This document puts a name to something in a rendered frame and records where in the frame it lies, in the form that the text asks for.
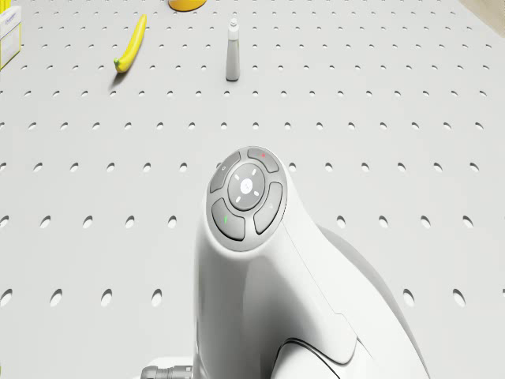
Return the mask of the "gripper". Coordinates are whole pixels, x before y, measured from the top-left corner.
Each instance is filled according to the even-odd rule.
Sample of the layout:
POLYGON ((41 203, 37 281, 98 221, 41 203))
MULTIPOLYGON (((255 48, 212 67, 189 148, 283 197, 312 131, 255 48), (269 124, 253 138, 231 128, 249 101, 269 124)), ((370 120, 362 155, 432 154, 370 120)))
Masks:
POLYGON ((155 358, 142 369, 140 379, 193 379, 191 358, 155 358))

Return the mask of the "small white bottle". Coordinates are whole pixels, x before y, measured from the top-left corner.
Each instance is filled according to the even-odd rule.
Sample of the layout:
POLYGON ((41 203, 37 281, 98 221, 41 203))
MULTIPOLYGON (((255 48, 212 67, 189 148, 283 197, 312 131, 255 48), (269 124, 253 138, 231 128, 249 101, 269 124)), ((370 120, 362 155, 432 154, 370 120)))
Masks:
POLYGON ((228 26, 228 45, 226 54, 226 79, 237 81, 240 77, 239 25, 236 18, 228 26))

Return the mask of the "banana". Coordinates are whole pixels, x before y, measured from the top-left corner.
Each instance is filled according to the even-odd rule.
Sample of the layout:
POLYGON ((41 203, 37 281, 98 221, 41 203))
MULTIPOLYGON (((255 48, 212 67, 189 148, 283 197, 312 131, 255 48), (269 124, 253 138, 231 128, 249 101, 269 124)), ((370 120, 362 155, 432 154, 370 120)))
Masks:
POLYGON ((129 70, 135 57, 137 56, 137 52, 139 51, 140 45, 144 38, 144 32, 147 24, 147 15, 143 14, 137 25, 133 31, 133 35, 129 41, 129 45, 126 48, 125 52, 120 58, 114 59, 114 67, 118 73, 125 73, 129 70))

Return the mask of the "yellow bowl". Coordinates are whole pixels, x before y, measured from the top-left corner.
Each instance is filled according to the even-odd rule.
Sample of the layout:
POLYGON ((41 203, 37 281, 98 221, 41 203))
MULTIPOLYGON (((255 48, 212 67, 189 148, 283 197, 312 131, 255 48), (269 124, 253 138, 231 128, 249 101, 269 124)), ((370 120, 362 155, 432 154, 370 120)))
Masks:
POLYGON ((200 8, 207 0, 168 0, 171 9, 178 12, 189 12, 200 8))

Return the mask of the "yellow white carton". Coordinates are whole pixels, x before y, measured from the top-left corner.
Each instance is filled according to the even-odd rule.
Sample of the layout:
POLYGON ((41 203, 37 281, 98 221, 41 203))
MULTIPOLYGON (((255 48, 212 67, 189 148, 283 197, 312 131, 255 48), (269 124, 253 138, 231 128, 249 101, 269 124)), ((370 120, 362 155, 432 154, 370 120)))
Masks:
POLYGON ((0 70, 21 51, 21 7, 0 13, 0 70))

